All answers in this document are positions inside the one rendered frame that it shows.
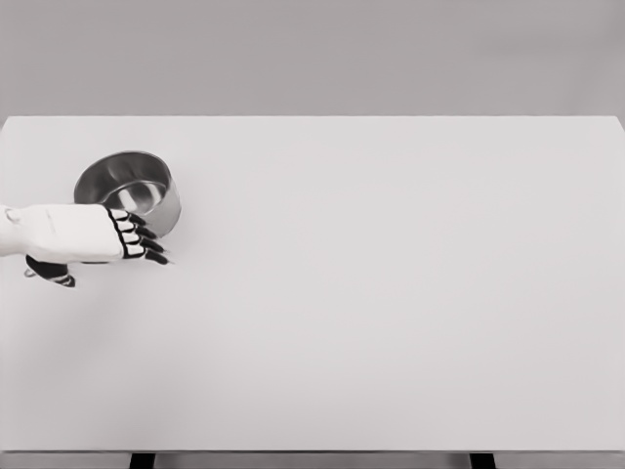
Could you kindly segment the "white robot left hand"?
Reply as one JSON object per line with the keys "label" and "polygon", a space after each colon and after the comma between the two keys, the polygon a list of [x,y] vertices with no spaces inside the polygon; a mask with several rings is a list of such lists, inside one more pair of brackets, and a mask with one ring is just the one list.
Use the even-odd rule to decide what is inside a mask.
{"label": "white robot left hand", "polygon": [[123,260],[170,263],[159,236],[141,216],[102,204],[34,204],[10,213],[20,230],[28,277],[73,288],[73,264]]}

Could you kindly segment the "steel pot with handle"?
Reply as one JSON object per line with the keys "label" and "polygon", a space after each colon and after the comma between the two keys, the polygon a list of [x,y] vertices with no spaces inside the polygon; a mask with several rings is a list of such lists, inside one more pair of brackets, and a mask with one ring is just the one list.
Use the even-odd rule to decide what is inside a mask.
{"label": "steel pot with handle", "polygon": [[174,229],[182,213],[170,168],[145,151],[121,151],[96,161],[80,175],[71,203],[45,204],[97,203],[141,216],[159,242]]}

